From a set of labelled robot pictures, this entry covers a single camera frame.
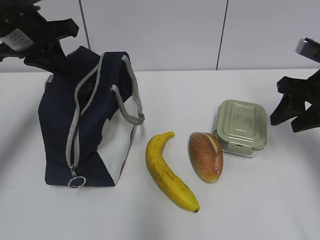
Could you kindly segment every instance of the metal lunch box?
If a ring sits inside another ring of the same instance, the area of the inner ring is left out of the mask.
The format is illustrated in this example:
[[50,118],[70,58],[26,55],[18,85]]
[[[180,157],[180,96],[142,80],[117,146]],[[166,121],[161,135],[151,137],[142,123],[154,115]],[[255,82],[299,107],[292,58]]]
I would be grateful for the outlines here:
[[267,114],[255,103],[226,100],[218,109],[213,134],[225,152],[253,157],[267,144]]

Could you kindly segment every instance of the bread roll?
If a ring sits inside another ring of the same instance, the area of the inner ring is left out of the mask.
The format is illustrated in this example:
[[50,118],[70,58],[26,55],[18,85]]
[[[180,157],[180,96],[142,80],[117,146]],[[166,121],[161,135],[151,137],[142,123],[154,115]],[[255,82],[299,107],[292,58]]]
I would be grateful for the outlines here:
[[221,143],[210,133],[194,132],[189,140],[192,165],[197,174],[208,183],[218,181],[224,166]]

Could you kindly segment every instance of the navy blue bag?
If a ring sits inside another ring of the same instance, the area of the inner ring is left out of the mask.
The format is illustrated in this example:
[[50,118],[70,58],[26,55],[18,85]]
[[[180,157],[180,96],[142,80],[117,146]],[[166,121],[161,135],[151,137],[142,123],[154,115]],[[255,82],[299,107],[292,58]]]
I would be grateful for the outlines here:
[[126,52],[80,47],[68,76],[51,75],[38,114],[48,185],[115,186],[145,116]]

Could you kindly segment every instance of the zipper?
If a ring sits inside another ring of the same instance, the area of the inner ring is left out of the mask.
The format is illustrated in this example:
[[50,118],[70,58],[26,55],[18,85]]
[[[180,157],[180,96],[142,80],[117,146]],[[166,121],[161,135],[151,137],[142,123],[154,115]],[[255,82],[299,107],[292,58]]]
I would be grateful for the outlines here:
[[[79,119],[80,116],[84,114],[84,112],[87,110],[88,106],[90,105],[90,103],[92,102],[92,99],[97,91],[97,87],[98,87],[98,82],[99,82],[99,77],[100,77],[100,73],[98,71],[99,65],[97,65],[94,69],[92,69],[76,86],[75,90],[74,90],[74,101],[75,101],[75,111],[74,111],[74,115],[73,115],[73,119],[72,119],[72,123],[69,129],[69,134],[68,134],[68,138],[67,138],[67,142],[66,142],[66,149],[65,149],[65,157],[66,157],[66,162],[67,165],[70,169],[72,178],[70,179],[70,181],[68,182],[68,186],[71,188],[80,188],[83,185],[85,185],[86,183],[86,178],[83,176],[78,176],[77,172],[76,172],[76,168],[79,164],[79,158],[80,158],[80,144],[79,144]],[[78,100],[78,94],[79,94],[79,90],[81,89],[81,87],[86,83],[87,80],[90,79],[90,77],[92,77],[92,75],[95,74],[95,72],[98,71],[98,75],[95,81],[95,87],[94,90],[92,92],[92,95],[88,101],[88,103],[86,104],[86,106],[83,108],[83,110],[81,111],[80,109],[80,104],[79,104],[79,100]],[[77,179],[82,179],[83,183],[81,185],[78,186],[72,186],[71,183],[74,180]]]

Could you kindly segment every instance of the yellow banana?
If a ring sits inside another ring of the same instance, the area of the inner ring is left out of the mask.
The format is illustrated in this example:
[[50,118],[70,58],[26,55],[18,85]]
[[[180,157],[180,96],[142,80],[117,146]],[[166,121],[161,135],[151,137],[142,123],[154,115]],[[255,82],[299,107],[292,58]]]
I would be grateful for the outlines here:
[[196,196],[176,176],[164,160],[162,153],[167,141],[175,135],[169,131],[154,136],[146,147],[146,166],[159,188],[179,207],[198,212],[200,207]]

